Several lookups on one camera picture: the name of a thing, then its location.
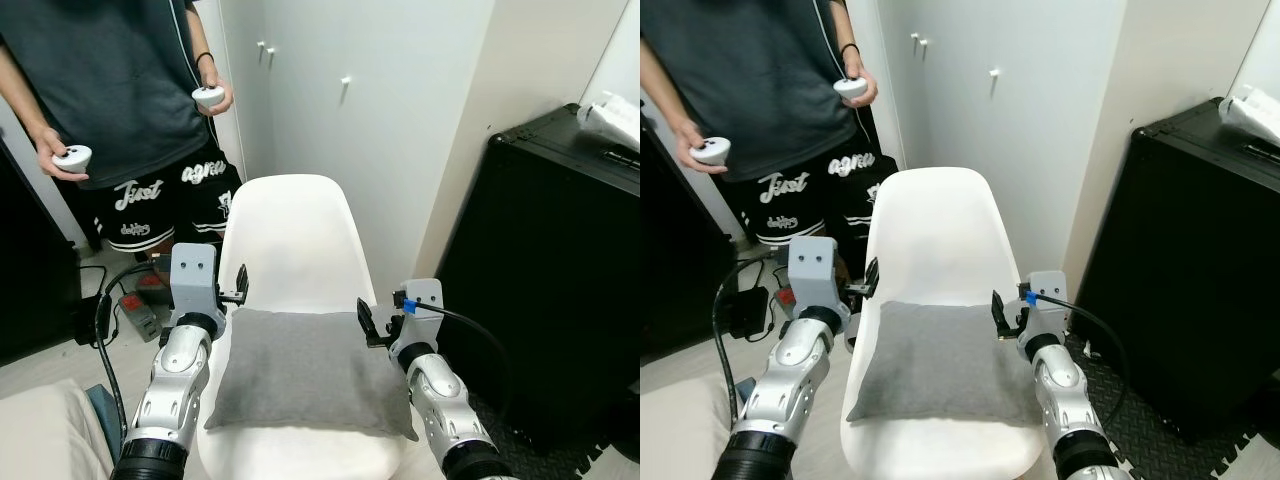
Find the person's left hand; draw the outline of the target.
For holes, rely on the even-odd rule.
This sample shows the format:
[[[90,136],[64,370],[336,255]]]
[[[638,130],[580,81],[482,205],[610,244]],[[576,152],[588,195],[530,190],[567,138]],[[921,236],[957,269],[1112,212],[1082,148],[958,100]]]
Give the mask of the person's left hand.
[[[845,99],[844,104],[849,108],[864,108],[876,101],[879,90],[874,76],[864,67],[861,54],[854,49],[846,49],[842,54],[845,76],[849,78],[863,78],[867,82],[867,91],[858,97]]]
[[[206,116],[216,116],[230,109],[234,102],[233,88],[221,78],[218,68],[209,60],[198,64],[200,87],[192,92],[200,111]]]

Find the person's right hand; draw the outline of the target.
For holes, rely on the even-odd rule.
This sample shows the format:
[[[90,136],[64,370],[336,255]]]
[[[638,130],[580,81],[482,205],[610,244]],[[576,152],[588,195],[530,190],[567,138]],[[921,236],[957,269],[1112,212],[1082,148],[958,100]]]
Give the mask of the person's right hand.
[[[84,173],[64,172],[55,165],[52,159],[58,155],[65,154],[67,147],[60,141],[58,133],[52,128],[49,127],[35,128],[29,131],[28,134],[33,142],[33,146],[36,147],[40,168],[46,175],[69,182],[82,182],[90,178]]]
[[[707,173],[707,174],[722,174],[727,172],[726,166],[712,166],[699,163],[690,154],[691,148],[701,147],[705,141],[701,137],[698,127],[689,119],[684,119],[672,125],[672,131],[677,138],[677,156],[678,160],[687,168]]]

